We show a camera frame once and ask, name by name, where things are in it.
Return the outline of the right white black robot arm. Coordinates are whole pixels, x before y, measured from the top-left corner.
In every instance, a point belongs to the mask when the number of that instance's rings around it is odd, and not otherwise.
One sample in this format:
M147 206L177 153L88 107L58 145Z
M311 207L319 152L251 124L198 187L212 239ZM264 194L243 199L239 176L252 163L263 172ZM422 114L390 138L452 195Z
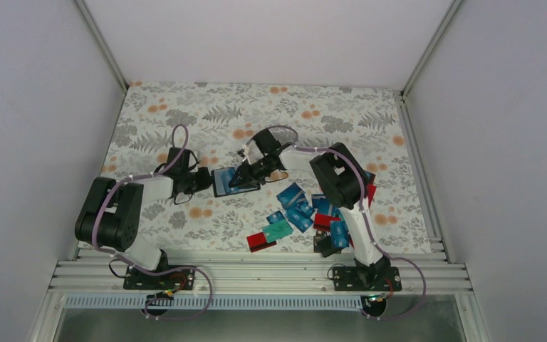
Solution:
M247 188L266 183L272 172L311 171L325 198L342 213L353 241L359 285L374 290L390 270L390 258L378 246L369 213L368 176L347 147L301 147L279 142L269 128L255 134L240 149L243 161L229 181L231 187Z

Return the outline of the blue VIP card with chip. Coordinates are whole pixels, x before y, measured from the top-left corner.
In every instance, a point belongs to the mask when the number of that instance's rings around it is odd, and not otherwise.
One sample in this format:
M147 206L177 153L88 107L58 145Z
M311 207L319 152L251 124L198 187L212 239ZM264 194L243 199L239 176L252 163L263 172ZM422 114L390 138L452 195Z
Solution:
M236 170L234 167L222 168L213 171L214 190L217 196L235 195L243 191L240 187L230 186Z

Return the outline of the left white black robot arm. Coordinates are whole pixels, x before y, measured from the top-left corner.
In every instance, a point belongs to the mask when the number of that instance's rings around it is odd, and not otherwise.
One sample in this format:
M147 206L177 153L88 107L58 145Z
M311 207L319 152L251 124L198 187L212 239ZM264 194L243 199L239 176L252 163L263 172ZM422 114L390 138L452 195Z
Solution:
M169 264L165 252L139 233L142 206L191 199L211 187L209 169L191 163L194 156L191 150L172 147L167 161L147 175L130 175L119 182L95 178L75 223L76 239L141 270L151 288L163 287L170 278Z

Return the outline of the black leather card holder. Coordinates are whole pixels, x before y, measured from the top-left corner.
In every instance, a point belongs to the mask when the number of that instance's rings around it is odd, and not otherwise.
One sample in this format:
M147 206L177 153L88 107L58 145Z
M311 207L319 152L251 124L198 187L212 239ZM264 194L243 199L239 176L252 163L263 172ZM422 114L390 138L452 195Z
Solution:
M236 167L224 167L211 171L212 188L215 197L226 197L261 189L258 182L245 182L236 173Z

